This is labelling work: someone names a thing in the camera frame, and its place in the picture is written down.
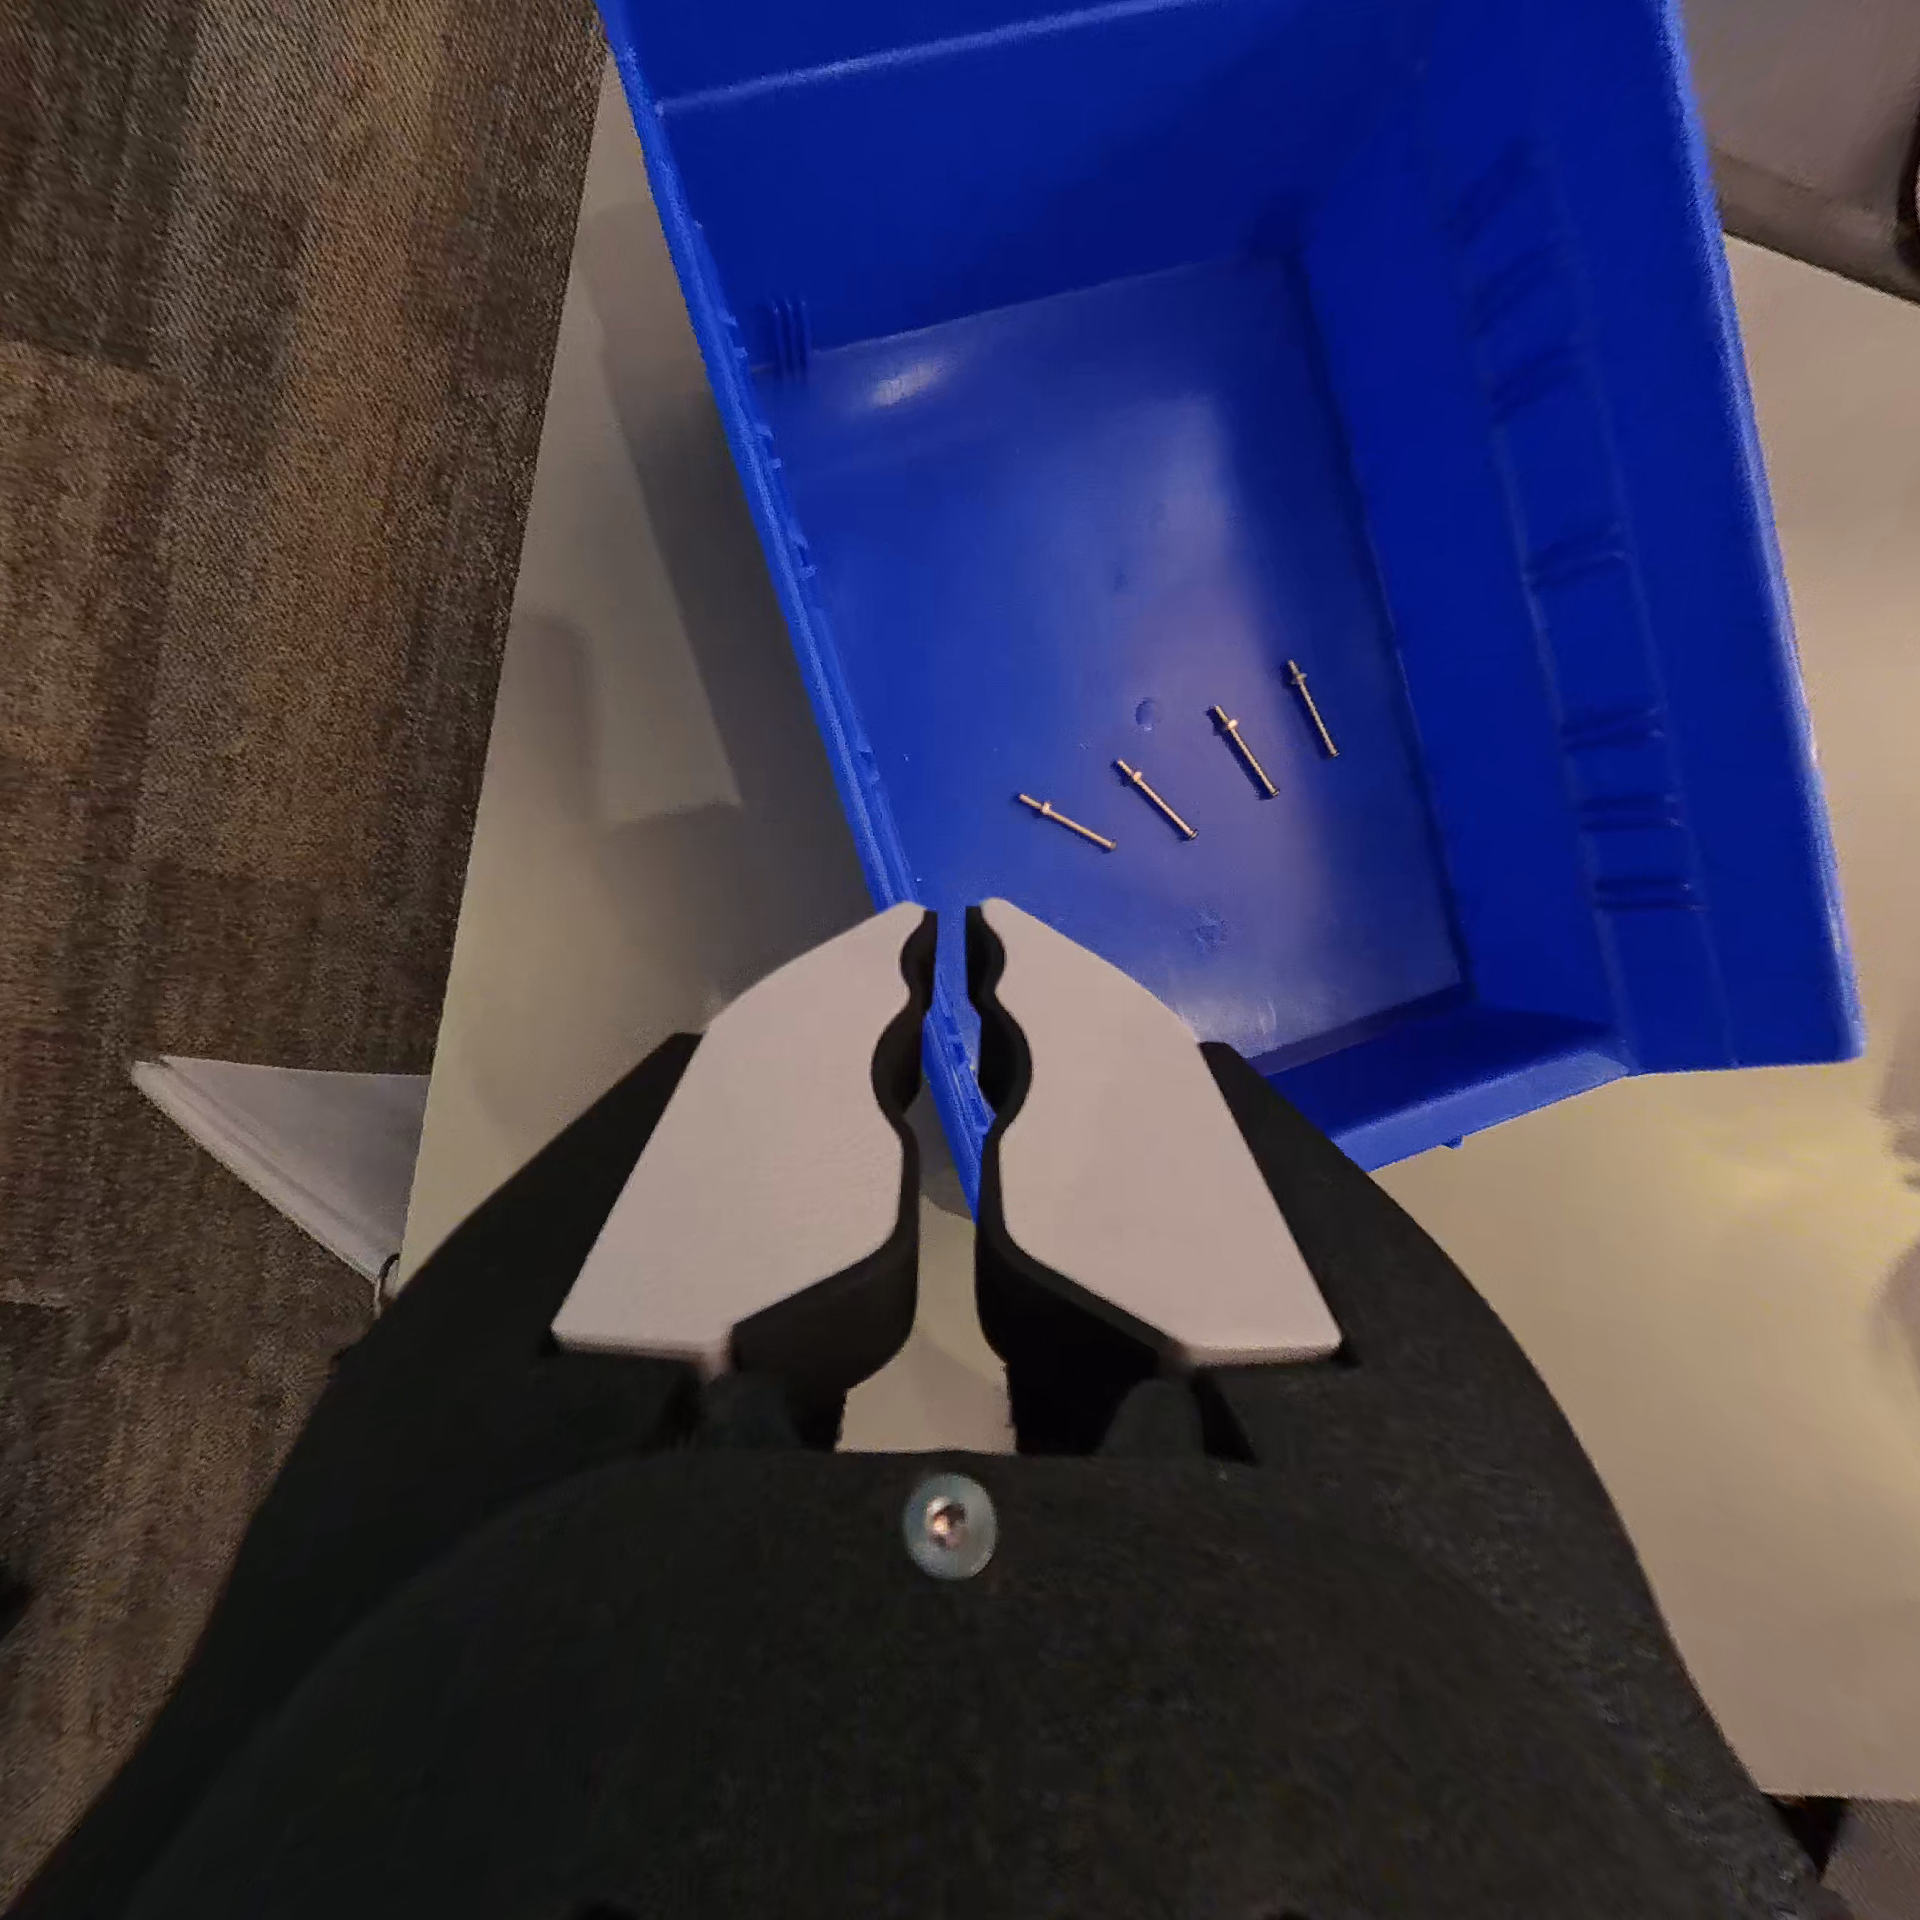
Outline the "white flat panel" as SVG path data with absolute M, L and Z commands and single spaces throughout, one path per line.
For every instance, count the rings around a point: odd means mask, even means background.
M 392 1293 L 425 1128 L 423 1073 L 323 1073 L 158 1056 L 132 1087 L 373 1289 Z

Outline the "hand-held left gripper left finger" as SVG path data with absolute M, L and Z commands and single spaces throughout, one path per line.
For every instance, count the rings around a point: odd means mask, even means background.
M 840 1445 L 921 1303 L 937 933 L 886 908 L 710 1020 L 552 1316 L 563 1357 L 755 1381 L 805 1448 Z

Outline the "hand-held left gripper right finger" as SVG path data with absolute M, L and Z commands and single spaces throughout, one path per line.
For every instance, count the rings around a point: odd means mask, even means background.
M 1188 1025 L 1003 899 L 966 912 L 976 1312 L 1014 1445 L 1096 1451 L 1147 1383 L 1318 1363 L 1341 1332 Z

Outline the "plain blue plastic bin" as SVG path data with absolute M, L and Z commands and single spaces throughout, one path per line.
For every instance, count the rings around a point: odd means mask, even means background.
M 1676 4 L 599 11 L 966 1197 L 989 897 L 1364 1168 L 1863 1052 Z

